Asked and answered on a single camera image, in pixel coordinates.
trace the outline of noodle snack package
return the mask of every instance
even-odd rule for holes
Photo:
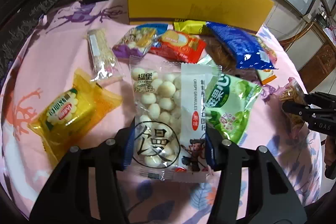
[[[60,94],[28,128],[42,138],[55,166],[72,145],[121,102],[121,96],[91,82],[88,74],[77,69],[72,88]]]
[[[204,181],[205,90],[220,68],[131,57],[130,69],[136,104],[131,170],[161,180]]]
[[[167,30],[155,41],[150,53],[185,63],[197,63],[206,44],[203,40],[182,32]]]
[[[108,85],[121,80],[124,77],[121,66],[106,43],[104,29],[90,30],[87,33],[89,41],[93,71],[95,77],[91,81],[96,81],[100,85]]]
[[[224,138],[239,143],[243,136],[252,106],[261,87],[240,78],[221,74],[207,90],[207,122]]]
[[[307,103],[305,102],[305,94],[299,83],[293,77],[289,77],[288,81],[288,84],[274,92],[276,98],[279,99],[279,101],[281,102],[281,106],[285,101],[294,101],[295,103],[307,105]],[[297,134],[305,124],[305,121],[299,115],[287,112],[284,113],[288,118],[290,132],[292,137],[294,138],[295,136],[297,136]]]

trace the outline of clear plastic snack bag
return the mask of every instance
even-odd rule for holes
[[[119,62],[107,46],[104,29],[90,30],[87,33],[89,41],[93,72],[95,77],[91,79],[100,85],[108,85],[120,81],[124,77],[124,73]]]
[[[130,29],[112,48],[118,58],[131,55],[143,57],[157,37],[157,29],[152,27],[135,27]]]
[[[305,94],[296,79],[289,77],[288,82],[289,83],[284,87],[281,87],[276,92],[274,92],[276,98],[281,102],[281,106],[285,101],[294,101],[295,103],[307,105],[305,102]],[[295,136],[298,135],[299,131],[305,124],[305,121],[299,115],[287,112],[284,113],[288,118],[291,136],[295,138]]]
[[[132,56],[130,69],[137,111],[133,154],[137,164],[132,163],[131,169],[162,180],[204,181],[205,90],[213,77],[219,77],[220,67],[153,63]]]

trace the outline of wooden cabinet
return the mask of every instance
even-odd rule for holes
[[[325,43],[317,53],[299,70],[301,79],[311,92],[316,88],[336,67],[335,52],[329,43]]]

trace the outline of yellow wrapper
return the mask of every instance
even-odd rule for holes
[[[75,71],[73,86],[58,96],[28,128],[41,136],[53,166],[81,137],[122,102],[80,69]]]
[[[205,21],[186,20],[174,22],[174,30],[187,34],[211,35],[211,31],[205,26]]]

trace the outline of table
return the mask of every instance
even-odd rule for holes
[[[4,83],[0,94],[2,124],[0,131],[0,182],[26,216],[42,189],[52,168],[40,137],[26,124],[54,98],[72,86],[76,68],[90,72],[88,30],[105,28],[108,43],[115,44],[130,28],[127,25],[127,0],[109,0],[91,5],[74,2],[52,10],[40,19],[28,38]],[[305,125],[297,136],[289,133],[286,119],[274,100],[273,92],[294,77],[305,90],[293,63],[275,37],[262,26],[258,35],[275,50],[277,78],[263,87],[251,111],[247,131],[240,146],[256,149],[266,145],[292,183],[303,205],[318,199],[322,177],[320,135]],[[153,62],[163,60],[147,54]],[[131,77],[127,63],[121,63],[125,80],[108,86],[122,95],[123,104],[110,112],[78,144],[94,147],[129,126],[135,108]],[[90,170],[91,178],[94,169]],[[179,183],[148,180],[119,172],[123,202],[131,223],[206,223],[214,202],[219,173],[205,183]],[[238,218],[244,216],[248,193],[248,170],[242,173]],[[91,205],[97,217],[97,205]]]

